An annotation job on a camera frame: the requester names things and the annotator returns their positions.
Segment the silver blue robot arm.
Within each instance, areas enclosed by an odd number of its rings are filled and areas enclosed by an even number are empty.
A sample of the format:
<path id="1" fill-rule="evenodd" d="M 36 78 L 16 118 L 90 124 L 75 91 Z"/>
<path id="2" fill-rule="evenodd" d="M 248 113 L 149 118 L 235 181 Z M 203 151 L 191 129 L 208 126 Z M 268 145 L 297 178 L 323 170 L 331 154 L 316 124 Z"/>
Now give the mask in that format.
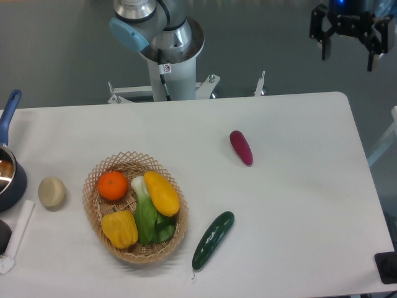
<path id="1" fill-rule="evenodd" d="M 205 43 L 200 24 L 187 16 L 185 1 L 114 1 L 109 22 L 112 35 L 147 62 L 147 87 L 112 88 L 110 102 L 152 95 L 154 101 L 211 99 L 220 82 L 214 74 L 198 83 L 196 58 Z M 322 60 L 331 54 L 334 34 L 355 38 L 368 50 L 368 71 L 395 43 L 396 16 L 377 16 L 373 1 L 329 1 L 311 12 L 309 36 L 321 47 Z"/>

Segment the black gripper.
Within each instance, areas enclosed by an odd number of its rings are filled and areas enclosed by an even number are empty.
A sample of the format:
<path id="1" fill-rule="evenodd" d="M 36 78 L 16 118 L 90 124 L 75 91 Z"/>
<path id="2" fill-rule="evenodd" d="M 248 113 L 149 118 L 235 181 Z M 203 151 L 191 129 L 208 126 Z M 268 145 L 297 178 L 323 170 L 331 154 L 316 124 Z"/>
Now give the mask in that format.
<path id="1" fill-rule="evenodd" d="M 323 20 L 330 28 L 323 30 Z M 321 59 L 331 56 L 333 34 L 358 38 L 368 50 L 367 71 L 372 71 L 376 61 L 388 53 L 395 44 L 395 17 L 374 16 L 374 1 L 328 1 L 311 11 L 309 36 L 321 47 Z"/>

